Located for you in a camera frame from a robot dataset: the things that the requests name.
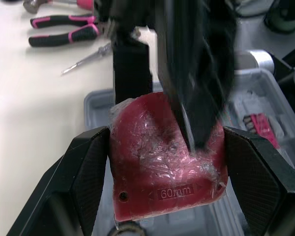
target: pink and black pliers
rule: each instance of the pink and black pliers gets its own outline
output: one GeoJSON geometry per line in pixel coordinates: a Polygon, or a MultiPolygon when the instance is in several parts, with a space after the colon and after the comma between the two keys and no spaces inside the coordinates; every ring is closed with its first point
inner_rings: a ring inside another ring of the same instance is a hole
{"type": "Polygon", "coordinates": [[[103,23],[97,22],[97,18],[91,14],[80,16],[53,15],[40,18],[33,18],[30,24],[35,29],[60,26],[74,25],[80,28],[69,33],[58,35],[40,35],[29,38],[29,44],[32,47],[56,47],[69,43],[95,40],[103,33],[103,23]]]}

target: white table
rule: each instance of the white table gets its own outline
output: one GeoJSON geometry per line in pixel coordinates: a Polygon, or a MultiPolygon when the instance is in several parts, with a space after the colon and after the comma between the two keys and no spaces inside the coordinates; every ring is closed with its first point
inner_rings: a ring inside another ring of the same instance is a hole
{"type": "MultiPolygon", "coordinates": [[[[36,17],[85,13],[69,5],[46,4],[36,17]]],[[[32,29],[32,17],[20,2],[0,2],[0,236],[7,234],[44,172],[84,131],[84,97],[113,86],[112,56],[60,76],[107,41],[31,48],[31,35],[76,29],[32,29]]],[[[157,79],[155,35],[145,31],[142,39],[150,45],[151,71],[157,79]]]]}

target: gray toolbox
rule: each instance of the gray toolbox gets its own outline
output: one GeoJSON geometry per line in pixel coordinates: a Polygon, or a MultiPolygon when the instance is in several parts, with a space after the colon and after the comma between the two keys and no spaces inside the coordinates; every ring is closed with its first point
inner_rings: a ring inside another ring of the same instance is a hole
{"type": "MultiPolygon", "coordinates": [[[[154,91],[161,91],[154,84],[154,91]]],[[[90,130],[109,124],[114,105],[113,90],[91,92],[84,99],[85,127],[90,130]]],[[[273,75],[263,69],[236,72],[233,92],[221,115],[223,125],[246,130],[243,117],[264,113],[280,145],[279,152],[295,168],[295,114],[273,75]]],[[[114,227],[113,177],[106,165],[103,194],[94,225],[94,236],[106,236],[114,227]]],[[[138,222],[148,236],[250,236],[229,179],[226,193],[217,202],[138,222]]]]}

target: red plastic part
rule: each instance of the red plastic part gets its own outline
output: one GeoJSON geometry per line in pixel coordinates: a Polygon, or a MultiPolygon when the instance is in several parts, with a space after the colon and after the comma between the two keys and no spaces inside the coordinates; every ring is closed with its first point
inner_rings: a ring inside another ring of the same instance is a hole
{"type": "Polygon", "coordinates": [[[141,96],[114,121],[110,136],[117,221],[137,220],[218,200],[227,185],[224,131],[190,155],[162,93],[141,96]]]}
{"type": "Polygon", "coordinates": [[[80,8],[86,9],[86,10],[93,10],[93,4],[94,1],[93,0],[77,0],[77,5],[80,8]]]}
{"type": "Polygon", "coordinates": [[[251,121],[254,124],[254,127],[261,137],[268,139],[270,143],[274,146],[275,149],[279,149],[279,143],[277,142],[275,135],[271,129],[271,126],[267,120],[265,114],[252,114],[250,115],[251,121]]]}

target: hammer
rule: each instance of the hammer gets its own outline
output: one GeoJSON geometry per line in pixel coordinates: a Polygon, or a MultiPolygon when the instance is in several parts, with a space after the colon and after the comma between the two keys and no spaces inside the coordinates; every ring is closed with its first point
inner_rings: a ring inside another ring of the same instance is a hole
{"type": "Polygon", "coordinates": [[[66,4],[74,4],[79,7],[92,11],[93,9],[93,1],[92,0],[24,0],[23,7],[27,12],[31,14],[36,14],[38,12],[39,7],[42,4],[49,2],[60,2],[66,4]]]}

